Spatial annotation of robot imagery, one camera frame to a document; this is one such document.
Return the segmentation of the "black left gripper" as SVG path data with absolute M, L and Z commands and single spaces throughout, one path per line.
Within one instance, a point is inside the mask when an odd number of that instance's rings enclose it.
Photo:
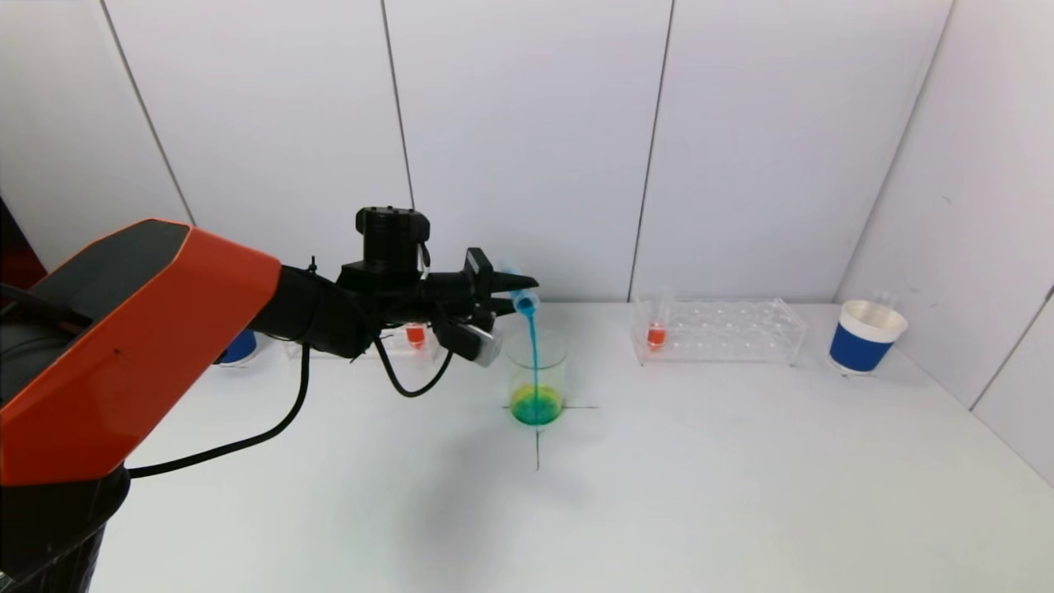
M 516 314 L 515 301 L 491 296 L 503 292 L 529 292 L 539 286 L 534 278 L 518 273 L 493 272 L 481 248 L 468 248 L 464 263 L 453 273 L 429 273 L 422 279 L 422 300 L 452 318 L 469 318 L 490 299 L 490 311 L 497 317 Z

